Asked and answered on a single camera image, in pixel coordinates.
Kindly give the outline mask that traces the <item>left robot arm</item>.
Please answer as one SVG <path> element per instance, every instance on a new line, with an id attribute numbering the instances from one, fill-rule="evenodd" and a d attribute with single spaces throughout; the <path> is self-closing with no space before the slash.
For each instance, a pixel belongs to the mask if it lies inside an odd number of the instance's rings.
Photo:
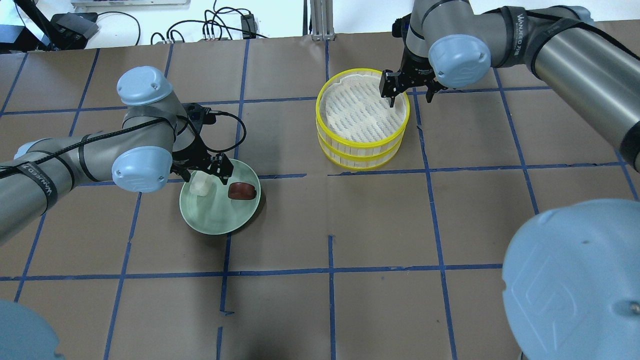
<path id="1" fill-rule="evenodd" d="M 153 66 L 126 71 L 116 89 L 126 114 L 121 130 L 45 137 L 20 146 L 1 164 L 1 243 L 85 183 L 107 182 L 125 191 L 152 193 L 170 174 L 190 182 L 201 171 L 226 185 L 234 166 L 226 151 L 206 146 L 202 125 L 216 113 L 183 105 L 163 72 Z"/>

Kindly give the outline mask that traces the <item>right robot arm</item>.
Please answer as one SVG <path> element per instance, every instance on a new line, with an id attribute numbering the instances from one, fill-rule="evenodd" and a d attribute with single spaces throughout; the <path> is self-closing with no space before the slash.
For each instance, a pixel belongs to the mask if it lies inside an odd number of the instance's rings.
<path id="1" fill-rule="evenodd" d="M 639 57 L 581 6 L 474 14 L 466 0 L 416 0 L 393 25 L 404 41 L 380 92 L 426 99 L 524 64 L 639 170 Z M 529 360 L 639 358 L 639 203 L 594 199 L 546 210 L 510 240 L 503 307 Z"/>

